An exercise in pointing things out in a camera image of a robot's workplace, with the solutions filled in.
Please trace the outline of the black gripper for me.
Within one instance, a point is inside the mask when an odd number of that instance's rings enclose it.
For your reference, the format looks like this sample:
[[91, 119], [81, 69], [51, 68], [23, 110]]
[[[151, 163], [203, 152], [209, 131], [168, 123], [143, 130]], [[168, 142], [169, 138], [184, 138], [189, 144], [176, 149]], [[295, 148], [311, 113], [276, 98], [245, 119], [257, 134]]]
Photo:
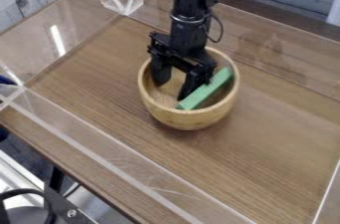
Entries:
[[207, 33], [188, 31], [184, 33], [151, 32], [148, 52], [152, 57], [152, 78], [160, 87], [171, 79], [171, 70], [179, 69], [185, 74], [176, 99], [181, 101], [209, 82], [216, 61], [205, 50]]

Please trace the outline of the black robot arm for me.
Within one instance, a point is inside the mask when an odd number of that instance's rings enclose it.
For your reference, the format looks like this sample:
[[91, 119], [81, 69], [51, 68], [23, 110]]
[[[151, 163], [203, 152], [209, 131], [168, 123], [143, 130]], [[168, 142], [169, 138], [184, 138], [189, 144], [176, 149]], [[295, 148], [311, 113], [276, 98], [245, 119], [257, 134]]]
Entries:
[[160, 87], [171, 80], [172, 69], [185, 73], [176, 99], [181, 101], [203, 84], [208, 84], [216, 61], [205, 50], [212, 6], [217, 0], [172, 0], [169, 34], [151, 32], [148, 52], [151, 72]]

